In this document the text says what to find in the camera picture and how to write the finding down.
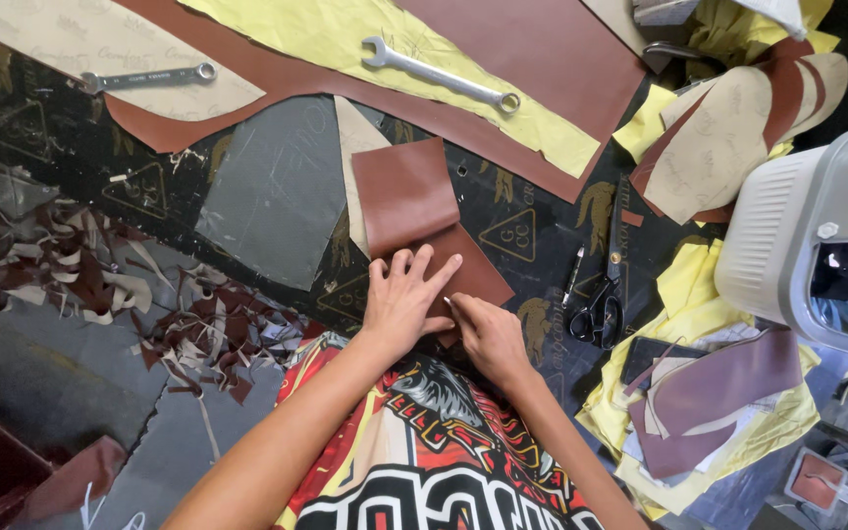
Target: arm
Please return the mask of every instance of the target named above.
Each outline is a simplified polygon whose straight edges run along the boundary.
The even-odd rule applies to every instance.
[[[454,294],[450,300],[454,319],[464,336],[464,348],[473,364],[500,387],[532,437],[542,443],[568,474],[601,524],[608,530],[645,530],[640,514],[529,363],[518,317],[465,294]]]
[[[425,282],[432,255],[430,245],[416,256],[398,251],[387,279],[383,260],[370,265],[362,331],[244,435],[182,499],[164,529],[268,528],[280,517],[312,463],[378,378],[422,335],[454,327],[451,319],[426,319],[425,313],[463,259],[451,258]]]

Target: white plastic container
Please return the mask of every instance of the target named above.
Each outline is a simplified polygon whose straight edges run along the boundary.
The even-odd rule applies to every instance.
[[[715,287],[732,306],[848,352],[848,334],[825,326],[811,307],[810,281],[822,242],[848,242],[848,133],[748,175]]]

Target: pen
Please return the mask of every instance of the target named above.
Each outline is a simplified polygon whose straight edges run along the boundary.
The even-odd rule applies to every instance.
[[[584,245],[578,249],[578,257],[575,258],[575,268],[571,270],[571,276],[568,277],[568,285],[564,287],[564,298],[561,299],[561,307],[568,307],[568,297],[571,296],[571,291],[575,288],[575,282],[578,281],[578,271],[582,267],[582,258],[584,258]]]

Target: wrench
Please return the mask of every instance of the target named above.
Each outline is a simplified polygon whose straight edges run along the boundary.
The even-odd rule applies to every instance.
[[[369,66],[394,66],[395,68],[406,71],[409,74],[415,74],[424,79],[443,85],[451,90],[466,94],[479,101],[487,102],[490,105],[495,105],[506,114],[513,114],[519,110],[519,105],[522,101],[519,99],[519,94],[513,92],[497,92],[493,89],[486,88],[482,85],[468,81],[466,79],[454,76],[450,72],[445,72],[439,68],[430,66],[430,64],[421,62],[415,58],[410,58],[405,54],[399,54],[395,50],[388,47],[381,37],[366,37],[362,39],[365,44],[375,46],[375,56],[370,58],[362,58],[362,61]]]
[[[174,70],[161,70],[142,74],[125,74],[123,76],[111,76],[108,78],[101,78],[93,72],[85,72],[80,75],[80,79],[84,81],[83,90],[88,94],[95,94],[103,90],[207,83],[217,77],[218,69],[210,62],[203,62],[191,68],[176,68]]]

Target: hand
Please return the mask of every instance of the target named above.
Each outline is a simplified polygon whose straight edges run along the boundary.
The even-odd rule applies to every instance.
[[[464,349],[480,373],[507,396],[536,373],[522,341],[522,322],[509,311],[479,298],[450,297],[453,318],[460,324]]]
[[[426,318],[427,310],[441,289],[451,280],[454,272],[464,262],[459,254],[450,257],[447,263],[428,281],[424,281],[424,270],[433,256],[433,247],[424,245],[415,256],[410,250],[395,252],[388,271],[383,259],[372,261],[369,266],[369,302],[366,305],[362,331],[364,337],[373,337],[392,360],[398,360],[423,335],[454,328],[447,317]]]

